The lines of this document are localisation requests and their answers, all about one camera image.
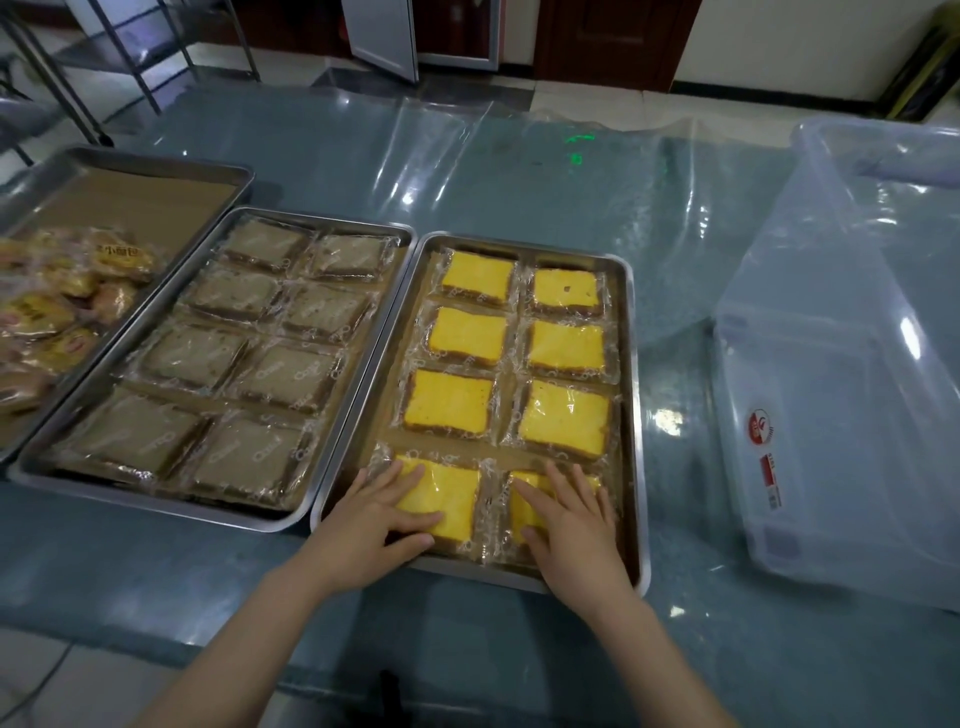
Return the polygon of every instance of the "floor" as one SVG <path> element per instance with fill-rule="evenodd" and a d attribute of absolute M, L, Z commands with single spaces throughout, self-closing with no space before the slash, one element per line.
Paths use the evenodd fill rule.
<path fill-rule="evenodd" d="M 44 47 L 56 51 L 80 35 L 35 29 Z M 0 53 L 10 50 L 0 38 Z M 197 65 L 244 69 L 239 48 L 196 44 L 189 49 Z M 689 120 L 700 122 L 698 133 L 717 140 L 734 139 L 771 147 L 786 147 L 794 125 L 810 115 L 802 109 L 742 104 L 640 92 L 600 86 L 534 82 L 494 76 L 488 79 L 424 74 L 412 87 L 371 72 L 361 63 L 275 51 L 254 51 L 263 81 L 272 85 L 335 85 L 378 96 L 411 96 L 424 102 L 486 105 L 497 102 L 538 118 L 565 118 L 631 132 L 670 128 L 687 133 Z M 173 57 L 146 74 L 150 86 L 171 79 L 185 67 Z M 106 119 L 135 100 L 138 90 L 131 78 L 92 71 L 69 72 L 71 82 L 98 119 Z M 14 65 L 14 84 L 35 99 L 50 99 L 36 76 L 22 63 Z M 960 107 L 944 103 L 934 123 L 960 127 Z M 78 130 L 62 121 L 50 132 L 23 146 L 42 160 L 64 145 L 84 141 Z M 23 168 L 13 154 L 0 157 L 0 182 Z M 58 661 L 69 645 L 37 635 L 0 629 L 0 716 L 23 699 Z M 5 728 L 71 725 L 75 728 L 109 728 L 128 723 L 175 676 L 176 671 L 102 650 L 73 646 L 60 669 L 29 710 L 4 723 Z M 302 699 L 277 694 L 261 725 L 317 725 L 317 707 Z"/>

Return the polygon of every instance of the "red logo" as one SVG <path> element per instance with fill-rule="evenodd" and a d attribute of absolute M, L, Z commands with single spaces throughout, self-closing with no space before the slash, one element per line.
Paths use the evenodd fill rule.
<path fill-rule="evenodd" d="M 764 445 L 774 436 L 770 418 L 762 409 L 755 409 L 747 418 L 747 434 L 754 445 Z"/>

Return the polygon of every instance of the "plastic sheet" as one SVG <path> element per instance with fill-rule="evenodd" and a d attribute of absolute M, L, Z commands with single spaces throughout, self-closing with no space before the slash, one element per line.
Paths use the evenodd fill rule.
<path fill-rule="evenodd" d="M 960 619 L 761 573 L 730 505 L 705 319 L 790 153 L 698 126 L 616 133 L 260 85 L 186 91 L 135 150 L 250 164 L 257 205 L 626 259 L 646 413 L 647 599 L 691 664 L 746 725 L 960 721 L 960 654 L 949 648 Z M 300 545 L 21 488 L 0 490 L 0 503 L 5 623 L 168 664 L 191 659 Z M 385 666 L 418 701 L 469 706 L 494 724 L 636 720 L 609 661 L 559 603 L 413 570 L 325 604 L 283 683 L 366 695 Z"/>

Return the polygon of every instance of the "plastic storage box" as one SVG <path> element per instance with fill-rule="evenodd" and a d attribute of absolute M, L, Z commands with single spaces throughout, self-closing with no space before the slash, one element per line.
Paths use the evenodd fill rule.
<path fill-rule="evenodd" d="M 960 610 L 960 133 L 813 119 L 716 308 L 752 557 Z"/>

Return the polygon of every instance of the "open door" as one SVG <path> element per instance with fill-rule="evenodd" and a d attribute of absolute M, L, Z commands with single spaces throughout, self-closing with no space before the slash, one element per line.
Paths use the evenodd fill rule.
<path fill-rule="evenodd" d="M 342 4 L 353 55 L 415 84 L 420 73 L 412 1 L 342 0 Z"/>

